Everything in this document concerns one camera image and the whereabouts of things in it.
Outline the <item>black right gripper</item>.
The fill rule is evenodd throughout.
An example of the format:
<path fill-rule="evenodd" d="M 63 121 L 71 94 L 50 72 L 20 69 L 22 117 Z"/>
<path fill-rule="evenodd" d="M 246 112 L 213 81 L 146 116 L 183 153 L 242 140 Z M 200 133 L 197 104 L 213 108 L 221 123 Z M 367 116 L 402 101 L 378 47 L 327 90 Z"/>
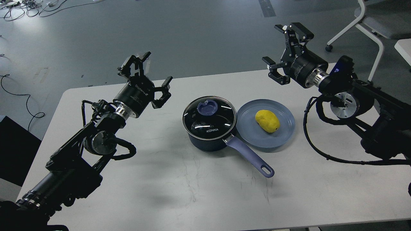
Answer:
<path fill-rule="evenodd" d="M 289 84 L 291 79 L 303 88 L 313 86 L 312 72 L 319 68 L 326 71 L 328 62 L 319 57 L 312 51 L 308 51 L 306 44 L 314 38 L 313 32 L 306 28 L 302 23 L 292 22 L 289 25 L 276 24 L 275 29 L 285 36 L 286 48 L 282 54 L 281 62 L 276 63 L 270 57 L 262 57 L 263 62 L 268 66 L 268 77 L 280 85 Z M 280 74 L 278 69 L 288 68 L 289 76 Z"/>

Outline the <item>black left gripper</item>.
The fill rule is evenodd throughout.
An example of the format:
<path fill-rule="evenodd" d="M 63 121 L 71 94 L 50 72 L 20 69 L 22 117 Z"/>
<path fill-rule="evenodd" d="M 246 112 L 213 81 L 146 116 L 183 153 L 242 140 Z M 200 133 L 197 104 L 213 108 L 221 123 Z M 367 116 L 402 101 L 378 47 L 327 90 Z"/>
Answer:
<path fill-rule="evenodd" d="M 146 52 L 141 56 L 131 55 L 124 63 L 118 67 L 118 75 L 128 80 L 127 84 L 114 97 L 113 103 L 116 106 L 123 104 L 131 110 L 130 117 L 138 118 L 151 102 L 154 109 L 159 109 L 170 99 L 170 82 L 173 76 L 167 77 L 162 86 L 154 87 L 154 83 L 145 75 L 144 62 L 149 58 L 151 52 Z M 154 93 L 161 92 L 158 99 L 154 99 Z"/>

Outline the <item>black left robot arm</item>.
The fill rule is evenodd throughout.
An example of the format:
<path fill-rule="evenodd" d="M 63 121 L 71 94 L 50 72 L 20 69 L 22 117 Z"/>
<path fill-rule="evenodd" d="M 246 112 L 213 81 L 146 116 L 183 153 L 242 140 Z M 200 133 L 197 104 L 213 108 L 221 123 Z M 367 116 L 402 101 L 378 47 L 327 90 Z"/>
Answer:
<path fill-rule="evenodd" d="M 49 173 L 32 190 L 16 202 L 1 202 L 2 231 L 67 231 L 66 225 L 49 225 L 50 218 L 62 206 L 70 207 L 96 190 L 110 160 L 135 156 L 136 147 L 116 137 L 117 131 L 128 118 L 138 118 L 148 104 L 158 109 L 171 97 L 172 76 L 156 87 L 145 75 L 144 62 L 150 54 L 131 55 L 118 68 L 127 83 L 112 102 L 82 101 L 82 117 L 87 103 L 93 110 L 91 120 L 84 119 L 83 128 L 50 156 L 45 165 Z"/>

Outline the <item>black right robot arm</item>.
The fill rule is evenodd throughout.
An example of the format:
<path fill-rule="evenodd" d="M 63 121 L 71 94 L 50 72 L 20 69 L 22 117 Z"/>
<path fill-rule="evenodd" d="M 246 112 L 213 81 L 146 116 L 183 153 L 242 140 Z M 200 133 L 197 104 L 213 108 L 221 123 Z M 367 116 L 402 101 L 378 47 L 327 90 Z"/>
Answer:
<path fill-rule="evenodd" d="M 310 146 L 327 160 L 371 166 L 410 165 L 410 105 L 358 79 L 352 58 L 342 56 L 330 73 L 328 62 L 307 48 L 314 34 L 299 22 L 275 25 L 285 36 L 286 48 L 279 63 L 265 56 L 269 78 L 280 85 L 295 81 L 303 88 L 318 88 L 303 116 L 304 135 Z M 350 161 L 318 149 L 307 131 L 307 117 L 315 106 L 320 120 L 345 125 L 361 138 L 364 151 L 376 161 Z"/>

